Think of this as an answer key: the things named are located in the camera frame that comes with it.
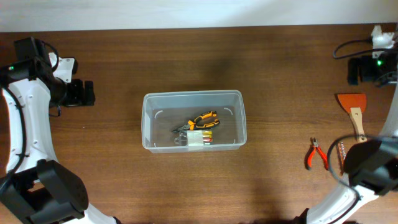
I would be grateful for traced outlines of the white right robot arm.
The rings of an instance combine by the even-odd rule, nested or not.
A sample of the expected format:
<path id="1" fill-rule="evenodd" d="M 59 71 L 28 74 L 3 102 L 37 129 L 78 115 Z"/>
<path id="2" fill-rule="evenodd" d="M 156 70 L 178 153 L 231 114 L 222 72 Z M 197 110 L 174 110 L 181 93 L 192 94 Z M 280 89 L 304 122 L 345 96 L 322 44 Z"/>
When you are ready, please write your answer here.
<path id="1" fill-rule="evenodd" d="M 329 167 L 338 185 L 318 205 L 295 217 L 294 223 L 346 223 L 362 206 L 397 191 L 397 91 L 380 135 L 367 138 L 348 151 L 342 177 Z"/>

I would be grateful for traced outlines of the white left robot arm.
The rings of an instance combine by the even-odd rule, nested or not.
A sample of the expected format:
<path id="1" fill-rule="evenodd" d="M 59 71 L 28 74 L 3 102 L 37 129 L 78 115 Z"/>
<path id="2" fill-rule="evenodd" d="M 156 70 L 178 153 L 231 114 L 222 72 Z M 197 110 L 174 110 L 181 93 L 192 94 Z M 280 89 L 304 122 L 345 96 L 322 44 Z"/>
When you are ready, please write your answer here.
<path id="1" fill-rule="evenodd" d="M 83 181 L 55 155 L 49 109 L 91 106 L 93 83 L 73 79 L 74 58 L 32 57 L 1 68 L 10 153 L 1 203 L 22 223 L 119 223 L 88 199 Z"/>

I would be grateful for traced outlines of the orange black long-nose pliers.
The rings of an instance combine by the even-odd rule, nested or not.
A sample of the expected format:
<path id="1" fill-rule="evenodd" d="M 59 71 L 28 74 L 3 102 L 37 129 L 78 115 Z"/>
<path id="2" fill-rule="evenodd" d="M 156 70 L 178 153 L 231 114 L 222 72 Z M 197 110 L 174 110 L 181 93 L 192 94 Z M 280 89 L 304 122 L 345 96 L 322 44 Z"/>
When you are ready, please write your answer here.
<path id="1" fill-rule="evenodd" d="M 177 133 L 180 131 L 207 130 L 215 128 L 220 124 L 220 120 L 217 116 L 218 114 L 216 111 L 204 112 L 196 118 L 188 120 L 186 124 L 174 129 L 172 132 Z"/>

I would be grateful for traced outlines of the clear plastic storage box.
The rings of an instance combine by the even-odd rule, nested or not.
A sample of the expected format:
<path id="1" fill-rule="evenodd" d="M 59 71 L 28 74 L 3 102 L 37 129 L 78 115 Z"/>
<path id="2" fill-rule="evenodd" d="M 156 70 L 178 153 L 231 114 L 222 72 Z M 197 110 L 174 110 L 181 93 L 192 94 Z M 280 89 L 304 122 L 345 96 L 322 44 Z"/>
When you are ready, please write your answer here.
<path id="1" fill-rule="evenodd" d="M 239 149 L 247 141 L 243 96 L 238 90 L 149 93 L 141 131 L 152 153 Z"/>

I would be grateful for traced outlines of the metal socket bit rail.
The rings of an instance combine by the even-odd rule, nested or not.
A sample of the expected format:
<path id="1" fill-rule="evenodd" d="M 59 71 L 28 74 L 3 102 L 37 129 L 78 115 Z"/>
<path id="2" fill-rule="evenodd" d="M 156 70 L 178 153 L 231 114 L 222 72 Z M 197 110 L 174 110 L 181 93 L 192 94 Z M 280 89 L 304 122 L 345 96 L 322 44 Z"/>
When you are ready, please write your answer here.
<path id="1" fill-rule="evenodd" d="M 340 141 L 337 144 L 337 153 L 338 153 L 338 159 L 339 159 L 339 165 L 340 165 L 340 174 L 344 174 L 344 162 L 345 162 L 345 146 L 343 144 L 343 141 Z"/>

